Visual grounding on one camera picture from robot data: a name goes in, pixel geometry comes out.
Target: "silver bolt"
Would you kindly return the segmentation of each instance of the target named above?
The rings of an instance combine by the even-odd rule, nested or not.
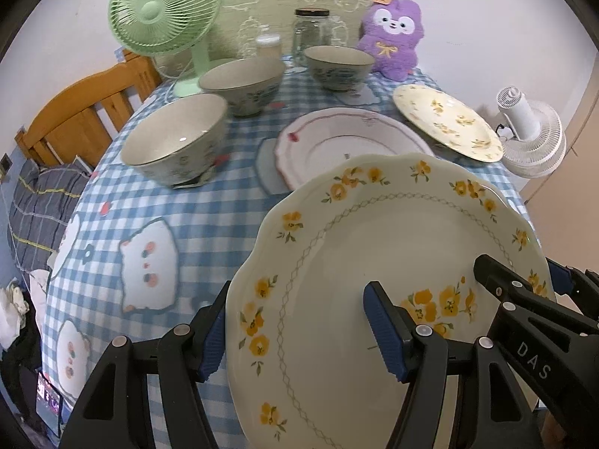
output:
[[[493,341],[488,337],[483,336],[478,340],[478,344],[484,347],[484,349],[491,349],[493,347]]]
[[[125,346],[125,344],[127,344],[127,338],[124,336],[116,336],[113,339],[113,346],[115,348],[121,348],[122,346]]]
[[[432,328],[426,324],[420,324],[416,326],[416,334],[422,337],[427,337],[432,334]]]
[[[179,324],[178,326],[175,326],[175,329],[173,329],[173,332],[176,336],[185,336],[186,334],[189,334],[190,331],[191,328],[188,324]]]

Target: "plate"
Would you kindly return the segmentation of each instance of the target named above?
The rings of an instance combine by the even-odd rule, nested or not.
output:
[[[356,157],[281,201],[226,302],[229,385],[253,447],[384,448],[407,386],[376,349],[364,287],[378,280],[419,323],[472,342],[499,305],[474,280],[483,253],[555,299],[531,226],[449,162]],[[448,381],[438,448],[449,442],[456,390]]]
[[[350,107],[321,109],[296,119],[279,134],[275,148],[277,169],[292,190],[352,157],[410,152],[433,155],[403,123]]]
[[[499,162],[503,157],[495,131],[456,98],[428,86],[407,84],[395,89],[393,101],[420,130],[452,150],[481,162]]]

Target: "black lid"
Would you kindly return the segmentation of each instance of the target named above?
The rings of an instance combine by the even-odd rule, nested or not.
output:
[[[305,7],[297,8],[295,14],[297,16],[329,16],[331,11],[326,8]]]

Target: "purple plush toy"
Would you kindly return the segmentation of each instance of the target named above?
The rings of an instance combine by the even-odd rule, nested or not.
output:
[[[373,71],[397,81],[405,80],[418,64],[415,48],[424,37],[420,7],[411,0],[375,3],[362,18],[364,37],[358,49],[372,55]]]

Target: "fan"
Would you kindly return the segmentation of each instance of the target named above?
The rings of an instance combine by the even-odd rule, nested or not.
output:
[[[174,86],[177,96],[187,96],[200,92],[198,77],[210,70],[206,34],[218,15],[221,2],[110,0],[110,28],[124,47],[139,55],[155,57],[191,49],[195,74],[179,79]]]
[[[501,138],[505,168],[527,179],[555,171],[567,148],[555,109],[541,101],[526,100],[524,93],[514,86],[497,94],[497,105],[513,132],[513,137]]]

